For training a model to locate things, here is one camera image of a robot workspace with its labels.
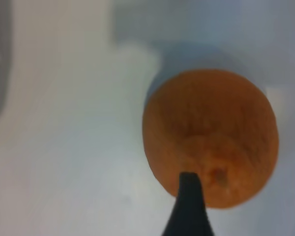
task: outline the white background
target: white background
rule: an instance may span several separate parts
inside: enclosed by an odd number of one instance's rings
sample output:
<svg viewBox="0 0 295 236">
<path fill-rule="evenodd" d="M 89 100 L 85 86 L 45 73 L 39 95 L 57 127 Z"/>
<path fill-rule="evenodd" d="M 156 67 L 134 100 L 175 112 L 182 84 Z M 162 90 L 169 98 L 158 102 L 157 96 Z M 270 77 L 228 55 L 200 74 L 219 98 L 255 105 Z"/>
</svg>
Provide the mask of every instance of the white background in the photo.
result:
<svg viewBox="0 0 295 236">
<path fill-rule="evenodd" d="M 295 0 L 14 0 L 12 10 L 0 236 L 161 235 L 175 200 L 149 169 L 141 118 L 173 42 L 240 62 L 278 119 L 272 179 L 239 207 L 209 210 L 216 235 L 295 236 Z M 232 69 L 219 55 L 209 66 Z"/>
</svg>

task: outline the black object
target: black object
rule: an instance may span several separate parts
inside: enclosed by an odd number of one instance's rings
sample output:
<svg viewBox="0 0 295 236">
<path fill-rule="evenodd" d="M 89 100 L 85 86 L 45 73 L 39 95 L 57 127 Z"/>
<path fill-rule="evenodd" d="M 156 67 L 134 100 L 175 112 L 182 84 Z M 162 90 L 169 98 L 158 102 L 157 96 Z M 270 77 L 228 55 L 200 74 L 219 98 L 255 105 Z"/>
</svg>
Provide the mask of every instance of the black object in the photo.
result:
<svg viewBox="0 0 295 236">
<path fill-rule="evenodd" d="M 177 200 L 163 236 L 214 236 L 196 173 L 179 175 Z"/>
</svg>

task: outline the white surface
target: white surface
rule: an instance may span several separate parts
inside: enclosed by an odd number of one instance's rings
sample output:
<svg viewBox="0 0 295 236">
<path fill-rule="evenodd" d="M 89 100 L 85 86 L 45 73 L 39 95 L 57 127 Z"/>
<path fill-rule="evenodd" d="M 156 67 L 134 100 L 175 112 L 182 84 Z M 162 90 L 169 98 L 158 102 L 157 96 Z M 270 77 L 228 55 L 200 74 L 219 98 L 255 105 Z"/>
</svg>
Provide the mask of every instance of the white surface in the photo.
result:
<svg viewBox="0 0 295 236">
<path fill-rule="evenodd" d="M 133 13 L 146 25 L 116 43 L 114 9 L 133 5 L 148 9 Z M 222 49 L 278 116 L 273 178 L 250 202 L 210 210 L 216 235 L 295 236 L 295 0 L 14 0 L 13 14 L 0 236 L 161 235 L 174 199 L 153 177 L 141 138 L 162 61 L 154 40 Z"/>
</svg>

